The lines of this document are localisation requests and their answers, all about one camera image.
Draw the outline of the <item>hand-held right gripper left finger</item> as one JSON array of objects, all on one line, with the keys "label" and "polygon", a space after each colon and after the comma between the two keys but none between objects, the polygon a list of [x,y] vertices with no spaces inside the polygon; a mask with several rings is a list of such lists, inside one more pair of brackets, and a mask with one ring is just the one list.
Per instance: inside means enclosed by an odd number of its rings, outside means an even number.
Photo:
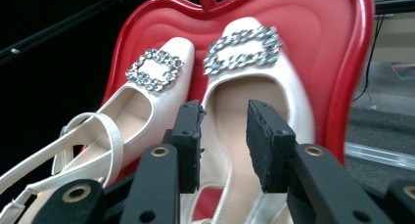
[{"label": "hand-held right gripper left finger", "polygon": [[178,183],[181,194],[194,194],[200,188],[201,124],[206,112],[198,100],[182,104],[175,122],[164,133],[163,142],[178,154]]}]

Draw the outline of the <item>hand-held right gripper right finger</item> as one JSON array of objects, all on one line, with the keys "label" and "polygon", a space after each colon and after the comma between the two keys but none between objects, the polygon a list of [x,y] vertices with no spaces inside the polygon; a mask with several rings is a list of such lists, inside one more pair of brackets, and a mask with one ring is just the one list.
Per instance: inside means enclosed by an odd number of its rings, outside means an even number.
[{"label": "hand-held right gripper right finger", "polygon": [[247,145],[260,188],[265,194],[288,191],[287,160],[296,134],[269,104],[249,100]]}]

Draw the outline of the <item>white slingback shoe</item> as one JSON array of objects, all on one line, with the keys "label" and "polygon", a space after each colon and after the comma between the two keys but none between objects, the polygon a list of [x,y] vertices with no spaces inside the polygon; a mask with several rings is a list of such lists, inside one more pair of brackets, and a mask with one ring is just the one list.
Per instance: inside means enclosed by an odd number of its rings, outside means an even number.
[{"label": "white slingback shoe", "polygon": [[91,179],[107,187],[144,150],[160,141],[186,102],[195,47],[182,37],[148,49],[126,82],[96,112],[75,116],[59,138],[0,176],[0,195],[47,160],[51,175],[28,184],[0,211],[0,224],[29,224],[60,187]]},{"label": "white slingback shoe", "polygon": [[285,194],[266,195],[246,142],[250,100],[271,105],[300,143],[315,141],[312,108],[275,27],[235,20],[204,59],[200,190],[181,197],[181,224],[293,224]]}]

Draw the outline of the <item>red and black shoe rack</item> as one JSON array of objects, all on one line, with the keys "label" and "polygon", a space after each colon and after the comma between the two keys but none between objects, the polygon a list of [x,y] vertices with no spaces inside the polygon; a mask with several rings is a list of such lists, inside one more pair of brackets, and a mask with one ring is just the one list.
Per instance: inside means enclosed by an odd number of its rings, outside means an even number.
[{"label": "red and black shoe rack", "polygon": [[115,44],[107,90],[125,81],[125,71],[147,49],[173,37],[196,49],[189,99],[203,102],[208,88],[204,59],[227,24],[254,18],[275,27],[312,108],[314,144],[343,159],[346,122],[372,29],[371,0],[149,0],[123,25]]}]

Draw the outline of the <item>black metal stand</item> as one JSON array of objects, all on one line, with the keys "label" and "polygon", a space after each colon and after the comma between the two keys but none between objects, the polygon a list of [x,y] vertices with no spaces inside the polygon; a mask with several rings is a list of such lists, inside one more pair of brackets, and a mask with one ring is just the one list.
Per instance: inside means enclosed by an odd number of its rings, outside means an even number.
[{"label": "black metal stand", "polygon": [[20,57],[23,53],[28,52],[70,28],[85,22],[87,19],[98,15],[112,5],[125,3],[126,1],[127,0],[100,0],[59,22],[55,22],[54,24],[29,35],[19,42],[0,50],[0,66]]}]

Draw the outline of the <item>metal floor rail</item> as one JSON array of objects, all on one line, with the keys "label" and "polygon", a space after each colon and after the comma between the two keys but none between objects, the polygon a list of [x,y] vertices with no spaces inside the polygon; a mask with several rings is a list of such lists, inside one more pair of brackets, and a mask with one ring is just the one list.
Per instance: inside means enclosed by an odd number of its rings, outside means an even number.
[{"label": "metal floor rail", "polygon": [[415,156],[404,153],[346,142],[345,155],[415,171]]}]

